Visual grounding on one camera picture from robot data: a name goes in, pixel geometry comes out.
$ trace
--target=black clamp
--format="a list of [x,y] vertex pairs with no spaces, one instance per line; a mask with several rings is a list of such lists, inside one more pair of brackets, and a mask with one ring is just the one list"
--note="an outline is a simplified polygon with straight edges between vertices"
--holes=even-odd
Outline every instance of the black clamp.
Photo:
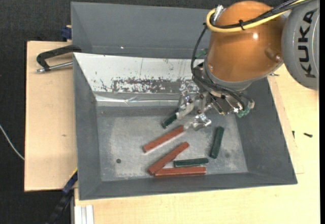
[[37,58],[36,61],[43,67],[43,69],[39,69],[36,70],[37,72],[47,72],[50,71],[51,69],[53,69],[54,67],[59,68],[59,67],[63,67],[63,66],[67,66],[67,65],[71,65],[72,63],[66,63],[66,64],[61,64],[61,65],[56,65],[53,67],[50,67],[47,62],[45,61],[46,59],[49,58],[53,58],[59,55],[63,55],[66,53],[70,53],[70,52],[82,52],[81,49],[76,46],[76,45],[68,45],[65,47],[61,47],[58,49],[54,49],[54,50],[50,50],[50,51],[46,51],[46,52],[42,52],[40,53]]

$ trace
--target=screw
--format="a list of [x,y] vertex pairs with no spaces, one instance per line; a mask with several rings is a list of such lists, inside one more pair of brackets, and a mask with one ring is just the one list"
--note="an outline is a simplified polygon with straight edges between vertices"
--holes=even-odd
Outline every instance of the screw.
[[305,136],[307,136],[307,137],[310,137],[310,138],[312,138],[312,137],[313,137],[313,135],[311,135],[311,134],[308,134],[308,133],[304,133],[304,135],[305,135]]
[[276,62],[280,62],[281,60],[282,60],[281,55],[280,55],[280,54],[277,54],[277,55],[275,56],[275,61],[276,61]]

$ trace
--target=yellow cable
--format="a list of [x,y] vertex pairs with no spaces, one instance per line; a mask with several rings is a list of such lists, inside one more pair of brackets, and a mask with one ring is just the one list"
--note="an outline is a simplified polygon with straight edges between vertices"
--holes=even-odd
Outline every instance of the yellow cable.
[[[293,5],[293,4],[302,2],[302,1],[305,1],[305,0],[297,0],[297,1],[293,2],[293,3],[291,3],[290,5]],[[250,29],[250,28],[253,28],[255,26],[261,25],[261,24],[263,24],[263,23],[265,23],[267,21],[270,21],[270,20],[284,14],[287,11],[284,11],[284,12],[276,14],[276,15],[272,15],[270,17],[264,18],[264,19],[262,19],[260,21],[257,21],[257,22],[254,22],[254,23],[251,23],[251,24],[248,24],[248,25],[244,25],[243,28],[240,27],[240,26],[234,27],[234,28],[219,28],[219,27],[214,27],[210,22],[211,15],[215,13],[215,9],[212,9],[208,13],[208,15],[206,17],[206,24],[207,24],[208,29],[210,29],[211,31],[213,31],[215,33],[233,33],[233,32],[236,32],[236,31],[241,31],[242,29]]]

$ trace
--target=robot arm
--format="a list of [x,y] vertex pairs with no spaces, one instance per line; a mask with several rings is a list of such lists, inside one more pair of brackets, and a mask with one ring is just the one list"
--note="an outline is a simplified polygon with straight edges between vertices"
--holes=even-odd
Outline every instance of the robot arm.
[[[195,110],[197,114],[187,127],[198,130],[211,123],[205,114],[209,109],[242,117],[254,107],[254,101],[243,91],[283,63],[299,83],[317,89],[319,5],[319,0],[290,0],[271,8],[260,2],[243,1],[209,12],[191,62],[193,80],[200,93],[191,97],[184,91],[173,118],[183,119]],[[193,67],[207,29],[212,34],[204,62]]]

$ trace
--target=wooden table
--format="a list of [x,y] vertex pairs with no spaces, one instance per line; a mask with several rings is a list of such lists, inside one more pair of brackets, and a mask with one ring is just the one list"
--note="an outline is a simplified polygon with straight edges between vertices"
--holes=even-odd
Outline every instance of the wooden table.
[[[77,166],[72,68],[37,74],[38,53],[70,43],[28,42],[25,191],[61,189]],[[71,55],[50,64],[71,60]],[[297,185],[79,201],[99,223],[319,223],[319,96],[282,66],[268,77]],[[310,133],[312,138],[303,133]]]

